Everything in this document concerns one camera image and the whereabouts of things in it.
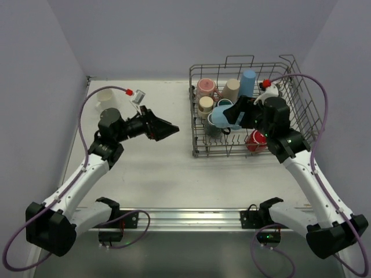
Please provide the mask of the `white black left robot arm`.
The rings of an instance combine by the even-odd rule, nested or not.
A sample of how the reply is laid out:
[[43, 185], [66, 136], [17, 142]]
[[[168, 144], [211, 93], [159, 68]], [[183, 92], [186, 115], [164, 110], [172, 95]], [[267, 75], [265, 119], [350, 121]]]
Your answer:
[[122, 155], [122, 141], [146, 135], [160, 141], [179, 131], [179, 127], [141, 106], [134, 117], [122, 119], [116, 108], [100, 114], [98, 130], [82, 164], [54, 194], [41, 204], [26, 209], [26, 240], [58, 257], [66, 255], [76, 238], [96, 226], [119, 220], [119, 203], [98, 198], [92, 207], [77, 207], [95, 183], [107, 174]]

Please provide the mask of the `red mug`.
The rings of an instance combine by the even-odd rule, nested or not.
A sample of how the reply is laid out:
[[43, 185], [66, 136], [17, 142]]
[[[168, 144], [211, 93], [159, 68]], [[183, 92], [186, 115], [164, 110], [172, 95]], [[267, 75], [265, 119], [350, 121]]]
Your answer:
[[253, 130], [246, 140], [246, 147], [252, 153], [263, 152], [267, 148], [266, 137], [258, 130]]

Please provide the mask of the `grey mug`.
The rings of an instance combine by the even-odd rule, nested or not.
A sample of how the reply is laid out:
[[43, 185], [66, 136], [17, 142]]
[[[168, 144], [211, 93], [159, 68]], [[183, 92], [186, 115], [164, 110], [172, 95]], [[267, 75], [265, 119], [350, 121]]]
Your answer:
[[205, 126], [204, 126], [204, 131], [207, 136], [217, 138], [217, 137], [220, 137], [221, 135], [229, 135], [231, 133], [231, 129], [229, 127], [225, 129], [216, 127], [211, 122], [210, 116], [211, 114], [209, 114], [207, 117], [207, 120], [205, 120]]

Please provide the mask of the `light blue mug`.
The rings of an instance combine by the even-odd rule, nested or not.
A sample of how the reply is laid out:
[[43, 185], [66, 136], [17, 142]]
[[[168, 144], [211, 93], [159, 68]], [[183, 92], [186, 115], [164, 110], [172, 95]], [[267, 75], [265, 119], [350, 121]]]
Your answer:
[[231, 130], [239, 130], [241, 129], [241, 120], [244, 116], [244, 112], [241, 112], [239, 114], [239, 117], [234, 125], [230, 124], [223, 114], [223, 112], [229, 108], [231, 108], [233, 104], [228, 104], [228, 105], [221, 105], [217, 106], [213, 109], [211, 113], [211, 122], [218, 128], [225, 129], [229, 127]]

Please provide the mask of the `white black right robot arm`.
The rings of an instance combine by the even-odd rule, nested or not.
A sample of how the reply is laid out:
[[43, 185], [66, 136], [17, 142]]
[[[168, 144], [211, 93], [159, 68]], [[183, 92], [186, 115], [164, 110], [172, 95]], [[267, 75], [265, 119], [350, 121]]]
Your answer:
[[268, 150], [294, 177], [314, 216], [290, 207], [278, 197], [260, 204], [263, 225], [281, 224], [304, 237], [319, 258], [325, 259], [355, 244], [368, 227], [338, 197], [314, 159], [304, 136], [291, 127], [290, 108], [280, 97], [264, 101], [242, 96], [223, 112], [228, 123], [255, 129], [266, 137]]

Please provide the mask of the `white mug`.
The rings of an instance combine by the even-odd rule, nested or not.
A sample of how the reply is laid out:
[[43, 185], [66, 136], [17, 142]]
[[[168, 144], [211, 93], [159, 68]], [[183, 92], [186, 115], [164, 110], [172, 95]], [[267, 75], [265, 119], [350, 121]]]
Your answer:
[[117, 98], [112, 89], [103, 89], [96, 93], [97, 103], [95, 109], [97, 112], [103, 112], [109, 108], [118, 109]]

